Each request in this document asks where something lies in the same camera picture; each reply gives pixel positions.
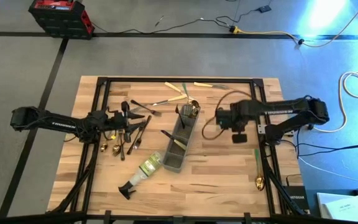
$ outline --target wooden table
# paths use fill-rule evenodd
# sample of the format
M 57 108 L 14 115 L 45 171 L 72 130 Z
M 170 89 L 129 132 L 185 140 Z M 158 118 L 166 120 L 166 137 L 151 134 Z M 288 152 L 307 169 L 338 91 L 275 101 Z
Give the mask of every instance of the wooden table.
M 94 76 L 81 78 L 73 117 L 83 118 L 89 112 L 96 81 L 97 77 Z M 181 83 L 173 84 L 181 89 Z M 119 105 L 124 100 L 153 103 L 179 95 L 163 83 L 116 82 L 111 85 L 108 105 L 115 110 L 119 110 Z M 278 79 L 264 78 L 264 85 L 267 101 L 283 100 Z M 227 86 L 250 92 L 249 86 L 245 84 L 229 83 Z M 136 185 L 137 192 L 132 194 L 130 200 L 126 200 L 117 189 L 131 178 L 137 167 L 151 153 L 165 152 L 169 139 L 160 130 L 173 129 L 177 120 L 174 109 L 177 104 L 181 106 L 186 103 L 185 99 L 153 107 L 163 115 L 152 118 L 140 149 L 133 151 L 130 156 L 126 155 L 125 161 L 121 161 L 119 156 L 112 156 L 111 144 L 106 152 L 98 154 L 89 214 L 102 215 L 105 210 L 111 210 L 114 215 L 241 217 L 244 212 L 249 212 L 252 217 L 269 217 L 266 192 L 258 191 L 254 183 L 257 175 L 254 149 L 259 148 L 255 122 L 250 121 L 246 126 L 248 142 L 244 144 L 233 144 L 230 131 L 223 132 L 214 141 L 203 139 L 201 128 L 208 118 L 214 116 L 216 103 L 228 91 L 198 87 L 192 83 L 188 83 L 187 87 L 189 94 L 200 103 L 201 114 L 181 173 L 160 168 L 147 180 Z M 223 100 L 222 107 L 228 108 L 229 103 L 246 98 L 249 97 L 237 93 L 230 95 Z M 145 111 L 139 114 L 148 115 Z M 272 123 L 280 123 L 286 116 L 271 116 L 271 119 Z M 214 121 L 206 127 L 208 136 L 214 136 L 219 131 Z M 78 140 L 63 145 L 49 210 L 55 208 L 74 185 L 81 152 L 82 144 Z M 300 173 L 293 146 L 287 143 L 277 146 L 277 157 L 282 179 L 287 175 Z M 291 177 L 290 182 L 301 185 L 301 177 Z M 277 191 L 272 186 L 275 208 L 279 212 Z M 78 208 L 81 208 L 83 192 L 84 190 L 80 193 Z

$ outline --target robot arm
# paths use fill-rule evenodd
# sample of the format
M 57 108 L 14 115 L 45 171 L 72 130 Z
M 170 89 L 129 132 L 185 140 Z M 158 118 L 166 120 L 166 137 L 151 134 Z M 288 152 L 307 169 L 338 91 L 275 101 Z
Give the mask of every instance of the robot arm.
M 114 116 L 108 118 L 104 110 L 94 111 L 87 117 L 78 119 L 51 113 L 35 107 L 20 107 L 12 112 L 11 126 L 15 131 L 44 128 L 74 134 L 80 142 L 94 143 L 98 134 L 104 131 L 123 129 L 124 139 L 131 141 L 131 133 L 144 122 L 129 124 L 128 119 L 143 118 L 143 115 L 129 112 L 127 102 L 121 103 L 122 113 L 112 111 Z
M 218 108 L 215 111 L 216 123 L 222 129 L 231 128 L 233 142 L 243 142 L 240 136 L 245 131 L 245 125 L 249 120 L 264 114 L 296 114 L 294 117 L 280 123 L 270 124 L 265 127 L 266 141 L 270 144 L 278 144 L 283 135 L 289 131 L 299 129 L 306 124 L 324 124 L 329 121 L 325 102 L 306 96 L 296 100 L 262 103 L 257 100 L 242 100 L 230 104 L 230 110 Z

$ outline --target floor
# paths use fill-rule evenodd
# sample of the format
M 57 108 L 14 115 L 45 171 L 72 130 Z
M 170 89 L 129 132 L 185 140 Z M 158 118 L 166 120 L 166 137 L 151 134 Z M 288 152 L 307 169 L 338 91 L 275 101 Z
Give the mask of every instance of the floor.
M 0 31 L 42 32 L 27 12 L 31 0 L 0 0 Z M 269 0 L 84 0 L 91 20 L 110 32 L 158 29 L 219 15 L 237 17 Z M 252 12 L 237 24 L 244 30 L 285 30 L 314 37 L 337 34 L 358 10 L 358 0 L 272 0 L 272 10 Z M 170 30 L 182 33 L 227 33 L 199 21 Z M 358 17 L 344 34 L 358 35 Z M 314 41 L 320 44 L 326 40 Z M 0 206 L 19 159 L 27 132 L 9 126 L 11 111 L 37 106 L 62 40 L 49 37 L 0 37 Z M 335 40 L 321 48 L 295 47 L 291 40 L 112 38 L 70 40 L 46 109 L 70 115 L 82 75 L 158 75 L 210 77 L 278 77 L 285 99 L 304 95 L 328 104 L 330 122 L 341 125 L 337 99 L 339 76 L 358 70 L 358 40 Z M 358 94 L 358 80 L 350 78 Z M 302 131 L 300 142 L 341 147 L 358 144 L 358 99 L 343 95 L 348 123 L 332 134 Z M 9 216 L 43 213 L 47 207 L 64 134 L 39 130 Z M 301 153 L 319 149 L 301 147 Z M 358 179 L 358 149 L 304 157 L 306 162 Z M 299 161 L 306 189 L 355 189 L 358 181 L 322 172 Z

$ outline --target green label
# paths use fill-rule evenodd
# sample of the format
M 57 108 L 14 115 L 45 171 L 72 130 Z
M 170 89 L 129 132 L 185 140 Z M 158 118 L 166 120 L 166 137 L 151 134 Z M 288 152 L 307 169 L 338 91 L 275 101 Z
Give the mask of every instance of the green label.
M 149 159 L 147 159 L 139 168 L 146 174 L 148 177 L 152 175 L 161 166 L 161 155 L 157 152 L 153 153 Z

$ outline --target gray utensil caddy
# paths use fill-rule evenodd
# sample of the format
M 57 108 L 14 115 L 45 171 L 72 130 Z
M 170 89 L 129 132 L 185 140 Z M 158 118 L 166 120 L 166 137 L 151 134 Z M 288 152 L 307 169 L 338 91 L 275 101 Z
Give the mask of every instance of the gray utensil caddy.
M 178 115 L 177 122 L 172 132 L 172 136 L 186 145 L 186 150 L 184 151 L 180 146 L 173 142 L 171 139 L 169 141 L 167 151 L 164 155 L 164 159 L 162 165 L 167 170 L 179 173 L 183 166 L 183 161 L 185 160 L 185 156 L 190 145 L 190 139 L 193 135 L 194 128 L 197 123 L 198 116 L 200 112 L 197 114 L 195 118 L 189 118 L 188 116 L 191 114 L 193 106 L 192 105 L 183 105 L 180 114 L 181 118 L 185 124 L 185 128 L 183 129 L 180 118 Z

